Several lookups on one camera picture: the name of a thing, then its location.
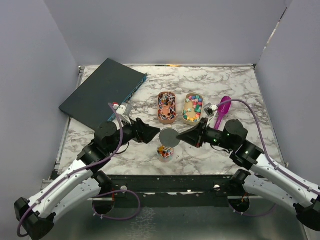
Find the beige tray of star candies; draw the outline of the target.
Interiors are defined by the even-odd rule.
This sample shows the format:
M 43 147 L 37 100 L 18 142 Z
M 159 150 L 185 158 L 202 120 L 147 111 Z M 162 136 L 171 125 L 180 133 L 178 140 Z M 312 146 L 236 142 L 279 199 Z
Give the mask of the beige tray of star candies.
M 182 110 L 182 121 L 190 126 L 195 126 L 200 122 L 204 107 L 204 98 L 198 93 L 186 95 Z

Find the silver round jar lid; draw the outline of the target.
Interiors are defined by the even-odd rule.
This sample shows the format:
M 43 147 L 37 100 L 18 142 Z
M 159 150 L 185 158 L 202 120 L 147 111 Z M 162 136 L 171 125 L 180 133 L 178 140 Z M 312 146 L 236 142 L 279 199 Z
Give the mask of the silver round jar lid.
M 173 127 L 166 127 L 159 133 L 160 143 L 167 148 L 175 148 L 180 144 L 180 140 L 177 138 L 179 131 Z

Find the clear plastic jar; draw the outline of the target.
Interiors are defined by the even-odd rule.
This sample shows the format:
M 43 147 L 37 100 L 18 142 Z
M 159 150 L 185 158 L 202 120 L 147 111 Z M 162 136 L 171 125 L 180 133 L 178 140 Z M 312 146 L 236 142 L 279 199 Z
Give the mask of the clear plastic jar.
M 174 148 L 166 147 L 164 145 L 157 148 L 158 159 L 160 162 L 168 163 L 172 160 L 174 155 Z

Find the pink tray of lollipops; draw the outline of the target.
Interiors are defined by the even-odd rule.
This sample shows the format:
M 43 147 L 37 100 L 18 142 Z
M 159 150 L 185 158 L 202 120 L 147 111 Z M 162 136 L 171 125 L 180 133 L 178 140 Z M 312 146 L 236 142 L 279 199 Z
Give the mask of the pink tray of lollipops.
M 171 91 L 160 92 L 157 96 L 157 118 L 159 122 L 172 124 L 176 117 L 176 95 Z

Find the purple plastic scoop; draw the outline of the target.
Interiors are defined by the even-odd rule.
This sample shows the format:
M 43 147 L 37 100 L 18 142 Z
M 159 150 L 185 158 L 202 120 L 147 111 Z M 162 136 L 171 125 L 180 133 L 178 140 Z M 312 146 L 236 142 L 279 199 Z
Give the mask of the purple plastic scoop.
M 216 119 L 214 127 L 213 127 L 215 130 L 219 129 L 220 124 L 221 124 L 224 116 L 229 112 L 230 107 L 231 107 L 230 101 L 219 105 L 218 110 L 217 110 L 217 119 Z

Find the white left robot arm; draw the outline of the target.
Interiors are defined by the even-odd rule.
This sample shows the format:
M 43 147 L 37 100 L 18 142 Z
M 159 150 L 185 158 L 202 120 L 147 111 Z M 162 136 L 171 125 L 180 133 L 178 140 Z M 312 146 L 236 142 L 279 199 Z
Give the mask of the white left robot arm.
M 40 240 L 53 229 L 58 218 L 82 201 L 107 195 L 113 197 L 117 191 L 101 168 L 123 145 L 131 140 L 148 144 L 160 131 L 140 118 L 118 125 L 112 121 L 103 123 L 65 172 L 36 195 L 21 197 L 14 203 L 19 221 L 17 235 Z

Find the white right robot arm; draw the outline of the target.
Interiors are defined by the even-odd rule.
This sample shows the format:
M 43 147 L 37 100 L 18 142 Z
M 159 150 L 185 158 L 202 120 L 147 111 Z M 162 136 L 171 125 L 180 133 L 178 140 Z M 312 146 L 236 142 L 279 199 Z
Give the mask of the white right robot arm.
M 177 139 L 193 147 L 204 143 L 230 151 L 230 158 L 241 169 L 231 178 L 229 189 L 240 196 L 244 192 L 263 197 L 296 215 L 304 226 L 320 230 L 320 187 L 274 160 L 258 146 L 248 141 L 248 131 L 239 120 L 229 120 L 222 131 L 207 125 L 202 118 Z

